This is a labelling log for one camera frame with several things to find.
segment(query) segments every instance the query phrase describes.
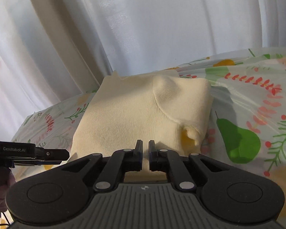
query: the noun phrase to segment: green branch print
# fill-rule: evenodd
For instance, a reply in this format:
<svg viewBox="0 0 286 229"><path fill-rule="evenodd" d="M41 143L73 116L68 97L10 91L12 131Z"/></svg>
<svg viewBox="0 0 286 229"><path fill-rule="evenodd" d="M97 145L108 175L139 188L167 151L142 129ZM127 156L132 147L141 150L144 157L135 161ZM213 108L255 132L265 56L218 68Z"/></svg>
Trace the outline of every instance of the green branch print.
<svg viewBox="0 0 286 229"><path fill-rule="evenodd" d="M74 118L77 118L80 113L85 112L86 109L87 109L87 107L88 107L88 105L89 105L89 103L88 103L88 104L84 104L84 107L83 107L83 108L78 107L77 110L76 110L76 112L75 112L74 114L72 114L72 115L69 116L69 117L65 117L64 119L70 119L70 120L72 121L72 123L73 123L74 120L73 120L72 118L73 118L73 117L74 117Z"/></svg>
<svg viewBox="0 0 286 229"><path fill-rule="evenodd" d="M269 176L269 171L272 166L275 164L278 166L278 163L281 163L281 157L286 159L284 153L284 146L286 146L286 115L282 115L283 121L278 122L279 130L282 131L281 134L274 135L273 138L282 138L282 140L277 140L274 142L266 142L266 146L269 146L268 154L273 155L272 158L266 159L265 162L269 162L270 166L267 171L264 172L265 176Z"/></svg>

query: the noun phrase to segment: black cable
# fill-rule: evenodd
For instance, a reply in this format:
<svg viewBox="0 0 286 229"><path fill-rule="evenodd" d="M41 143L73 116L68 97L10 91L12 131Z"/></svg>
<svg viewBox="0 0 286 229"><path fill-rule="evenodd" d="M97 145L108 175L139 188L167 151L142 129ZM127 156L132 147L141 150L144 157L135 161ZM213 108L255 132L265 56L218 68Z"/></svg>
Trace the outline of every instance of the black cable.
<svg viewBox="0 0 286 229"><path fill-rule="evenodd" d="M8 221L8 218L6 217L5 213L3 213L3 215L4 215L5 219L6 219L6 221L8 222L8 225L11 225L10 222Z"/></svg>

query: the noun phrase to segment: folded clothing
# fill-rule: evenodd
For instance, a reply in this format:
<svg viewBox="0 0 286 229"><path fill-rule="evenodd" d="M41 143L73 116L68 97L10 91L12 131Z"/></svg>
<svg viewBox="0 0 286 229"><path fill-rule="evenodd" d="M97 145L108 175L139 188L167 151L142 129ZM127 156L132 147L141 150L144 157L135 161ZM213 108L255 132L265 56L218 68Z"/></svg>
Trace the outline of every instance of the folded clothing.
<svg viewBox="0 0 286 229"><path fill-rule="evenodd" d="M165 180L149 171L148 142L180 155L200 152L206 134L212 97L204 78L179 78L175 70L104 78L73 136L71 158L92 153L111 156L133 149L143 140L143 170L126 173L124 181Z"/></svg>

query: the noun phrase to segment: curtain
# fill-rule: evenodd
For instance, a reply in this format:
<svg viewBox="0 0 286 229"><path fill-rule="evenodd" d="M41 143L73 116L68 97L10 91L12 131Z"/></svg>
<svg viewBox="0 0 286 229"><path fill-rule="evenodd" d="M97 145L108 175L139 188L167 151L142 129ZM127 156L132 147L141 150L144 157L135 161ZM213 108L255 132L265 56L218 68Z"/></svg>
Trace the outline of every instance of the curtain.
<svg viewBox="0 0 286 229"><path fill-rule="evenodd" d="M286 46L286 0L0 0L0 140L112 70L276 46Z"/></svg>

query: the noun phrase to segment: ribbed fabric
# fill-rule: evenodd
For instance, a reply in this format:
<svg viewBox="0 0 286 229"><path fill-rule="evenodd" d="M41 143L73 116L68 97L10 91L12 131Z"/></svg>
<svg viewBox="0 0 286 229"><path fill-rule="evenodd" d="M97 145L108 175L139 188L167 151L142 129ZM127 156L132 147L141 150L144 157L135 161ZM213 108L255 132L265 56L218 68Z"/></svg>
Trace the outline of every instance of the ribbed fabric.
<svg viewBox="0 0 286 229"><path fill-rule="evenodd" d="M71 156L91 153L111 156L119 149L133 149L143 140L143 170L127 173L125 181L165 179L149 171L148 142L180 155L199 152L206 134L212 103L206 79L179 78L175 70L104 78L73 136Z"/></svg>

